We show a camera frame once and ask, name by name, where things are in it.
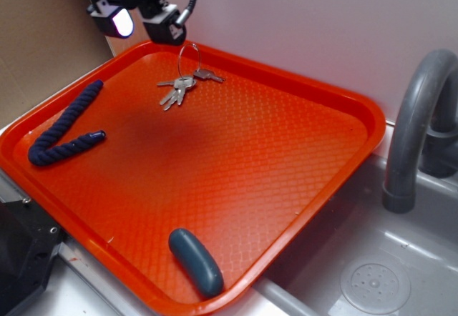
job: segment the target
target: drain cover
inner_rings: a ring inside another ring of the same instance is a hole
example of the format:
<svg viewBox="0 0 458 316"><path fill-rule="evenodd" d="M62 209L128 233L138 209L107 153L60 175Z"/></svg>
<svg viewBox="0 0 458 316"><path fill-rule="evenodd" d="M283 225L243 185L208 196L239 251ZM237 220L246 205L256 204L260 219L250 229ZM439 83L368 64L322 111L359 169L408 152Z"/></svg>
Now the drain cover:
<svg viewBox="0 0 458 316"><path fill-rule="evenodd" d="M357 309L373 315L401 308L410 296L409 277L385 257L360 257L342 272L341 289Z"/></svg>

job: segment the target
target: key ring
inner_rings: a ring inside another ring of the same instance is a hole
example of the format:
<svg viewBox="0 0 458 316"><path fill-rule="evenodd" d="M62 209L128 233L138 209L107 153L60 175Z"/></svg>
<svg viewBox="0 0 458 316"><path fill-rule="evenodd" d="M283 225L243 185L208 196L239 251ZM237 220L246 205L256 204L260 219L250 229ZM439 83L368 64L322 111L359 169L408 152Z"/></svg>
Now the key ring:
<svg viewBox="0 0 458 316"><path fill-rule="evenodd" d="M197 46L197 44L196 43L188 43L188 44L184 45L183 48L181 48L181 50L180 50L180 55L178 55L178 73L180 74L181 79L184 79L184 76L181 74L181 68L180 68L181 56L182 56L182 54L185 51L185 48L187 46L191 46L194 50L196 50L199 53L199 64L198 64L198 68L196 69L196 71L198 71L200 69L200 66L202 65L202 55L200 54L200 49Z"/></svg>

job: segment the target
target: navy blue rope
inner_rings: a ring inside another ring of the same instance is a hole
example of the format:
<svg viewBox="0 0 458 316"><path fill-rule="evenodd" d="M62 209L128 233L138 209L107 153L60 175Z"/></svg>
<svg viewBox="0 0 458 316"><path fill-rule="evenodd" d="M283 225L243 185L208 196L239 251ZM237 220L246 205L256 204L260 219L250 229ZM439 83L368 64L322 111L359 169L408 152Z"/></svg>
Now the navy blue rope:
<svg viewBox="0 0 458 316"><path fill-rule="evenodd" d="M65 109L51 127L43 132L29 149L29 161L36 166L47 166L59 160L92 148L105 138L105 133L90 132L68 143L50 148L70 129L79 115L94 101L102 89L103 82L97 80L87 86L83 92Z"/></svg>

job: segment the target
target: gray sink basin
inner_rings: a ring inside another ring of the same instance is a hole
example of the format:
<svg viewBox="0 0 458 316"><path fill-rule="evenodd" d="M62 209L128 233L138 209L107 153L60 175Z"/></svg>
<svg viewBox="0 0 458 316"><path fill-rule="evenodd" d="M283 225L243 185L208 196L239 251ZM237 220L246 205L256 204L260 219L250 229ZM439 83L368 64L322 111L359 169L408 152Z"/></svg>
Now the gray sink basin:
<svg viewBox="0 0 458 316"><path fill-rule="evenodd" d="M264 274L294 313L458 315L457 188L419 174L414 210L394 214L384 169L370 157Z"/></svg>

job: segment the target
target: orange tray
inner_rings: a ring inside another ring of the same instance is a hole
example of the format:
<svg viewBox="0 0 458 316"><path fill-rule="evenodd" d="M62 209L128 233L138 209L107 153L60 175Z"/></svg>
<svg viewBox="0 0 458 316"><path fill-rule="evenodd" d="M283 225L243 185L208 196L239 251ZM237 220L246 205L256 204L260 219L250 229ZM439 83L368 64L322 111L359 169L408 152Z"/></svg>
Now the orange tray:
<svg viewBox="0 0 458 316"><path fill-rule="evenodd" d="M200 46L226 82L198 82L167 112L180 48L147 42L110 60L0 137L0 167L146 305L214 312L239 297L371 153L385 118L367 98ZM185 50L182 71L197 66ZM99 96L61 140L103 129L88 152L29 163L34 140L95 79ZM194 233L219 265L204 300L168 248Z"/></svg>

